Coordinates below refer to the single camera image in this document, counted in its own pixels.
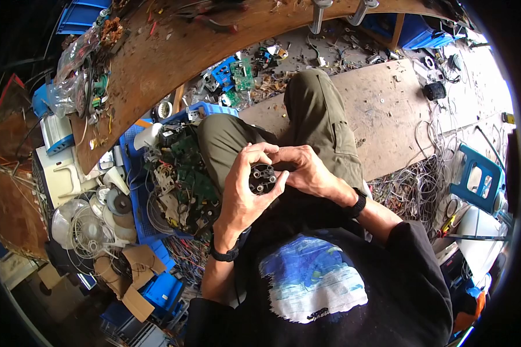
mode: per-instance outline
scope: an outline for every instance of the printed graphic on shirt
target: printed graphic on shirt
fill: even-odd
[[[295,323],[347,312],[368,302],[353,263],[325,240],[299,237],[266,256],[259,273],[268,278],[271,311]]]

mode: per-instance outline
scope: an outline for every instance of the black cylinder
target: black cylinder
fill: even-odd
[[[423,88],[423,94],[430,100],[438,100],[445,98],[445,87],[441,82],[427,84]]]

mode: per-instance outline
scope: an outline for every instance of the white cable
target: white cable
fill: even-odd
[[[85,135],[87,133],[88,125],[89,125],[89,117],[85,118],[85,129],[83,130],[83,136],[81,136],[81,141],[79,141],[79,143],[76,144],[76,147],[79,147],[79,145],[82,144],[83,141],[85,140]]]

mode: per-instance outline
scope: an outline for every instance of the black t-shirt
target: black t-shirt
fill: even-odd
[[[450,294],[420,223],[400,223],[384,247],[344,228],[303,228],[270,244],[236,261],[247,281],[236,309],[191,300],[186,347],[447,343]]]

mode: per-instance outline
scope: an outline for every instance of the cardboard piece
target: cardboard piece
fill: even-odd
[[[46,264],[37,273],[39,274],[41,281],[48,289],[54,288],[63,278],[63,276],[60,277],[58,271],[56,271],[56,268],[50,263]]]
[[[118,300],[121,300],[132,315],[143,323],[153,312],[154,306],[146,301],[138,290],[155,274],[161,274],[167,268],[148,245],[126,246],[122,253],[131,265],[132,283],[112,269],[108,257],[98,257],[94,263],[94,270],[104,279]]]

